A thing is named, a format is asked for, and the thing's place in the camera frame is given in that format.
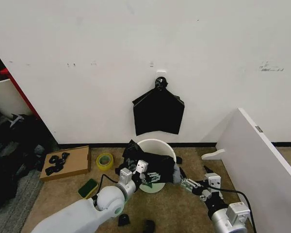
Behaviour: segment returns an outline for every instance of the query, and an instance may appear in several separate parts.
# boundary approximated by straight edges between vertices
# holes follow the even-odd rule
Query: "black cable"
[[[108,178],[110,181],[112,181],[113,183],[117,183],[117,181],[112,180],[112,179],[111,179],[109,176],[107,176],[106,174],[102,174],[101,179],[100,179],[100,184],[99,184],[98,190],[97,190],[97,192],[96,192],[96,195],[97,195],[97,193],[100,192],[101,185],[102,185],[102,179],[103,179],[104,176],[107,177],[107,178]]]
[[[255,225],[255,223],[254,223],[254,219],[253,219],[253,213],[252,213],[251,205],[250,205],[250,202],[249,202],[247,196],[245,195],[245,193],[243,193],[243,192],[241,192],[241,191],[237,191],[237,190],[230,190],[230,189],[223,189],[223,188],[212,187],[212,186],[210,186],[210,185],[207,184],[207,183],[205,183],[205,184],[203,184],[203,185],[204,185],[204,186],[208,186],[209,188],[212,188],[212,189],[214,189],[214,190],[222,191],[222,192],[239,193],[239,194],[241,194],[241,195],[245,198],[245,200],[246,200],[246,202],[247,202],[247,204],[248,204],[248,208],[249,208],[249,210],[250,210],[250,216],[251,216],[251,222],[252,222],[253,231],[254,231],[254,233],[257,233],[256,225]]]

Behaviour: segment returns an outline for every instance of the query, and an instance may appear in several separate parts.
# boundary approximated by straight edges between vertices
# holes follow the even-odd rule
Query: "pile of black clothes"
[[[51,135],[34,116],[0,113],[0,206],[15,197],[18,180],[32,169],[41,170]]]
[[[152,187],[152,183],[179,183],[181,182],[180,169],[174,158],[168,155],[157,155],[144,152],[140,146],[131,140],[125,148],[122,157],[123,163],[115,169],[117,175],[120,170],[127,168],[134,172],[139,160],[146,161],[148,167],[143,184]]]

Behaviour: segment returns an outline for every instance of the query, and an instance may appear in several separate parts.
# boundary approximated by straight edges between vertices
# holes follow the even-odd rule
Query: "cardboard box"
[[[62,157],[62,153],[67,152],[70,155],[67,157],[64,164],[64,168],[59,172],[53,172],[49,176],[46,175],[45,169],[54,166],[55,164],[50,164],[49,159],[53,155],[57,155],[59,158]],[[87,173],[91,170],[91,153],[89,146],[78,147],[69,150],[62,150],[53,152],[46,155],[44,166],[41,172],[40,179],[43,181],[51,181],[55,179],[60,179],[68,176],[74,176],[79,174]]]

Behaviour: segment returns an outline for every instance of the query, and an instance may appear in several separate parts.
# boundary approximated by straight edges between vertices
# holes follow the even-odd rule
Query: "gray mat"
[[[0,233],[21,231],[43,185],[39,177],[40,172],[32,170],[19,180],[15,198],[0,208]]]

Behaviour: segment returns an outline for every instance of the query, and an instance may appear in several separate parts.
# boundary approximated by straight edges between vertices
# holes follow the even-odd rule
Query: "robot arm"
[[[93,233],[106,220],[121,214],[125,203],[139,188],[147,162],[139,160],[132,174],[120,171],[115,186],[104,187],[93,199],[79,200],[41,221],[32,233]]]
[[[199,196],[208,208],[208,216],[212,220],[216,233],[247,233],[245,222],[250,216],[250,209],[243,203],[227,205],[220,191],[221,177],[216,173],[205,174],[202,181],[193,181],[183,177],[181,185],[191,193]]]

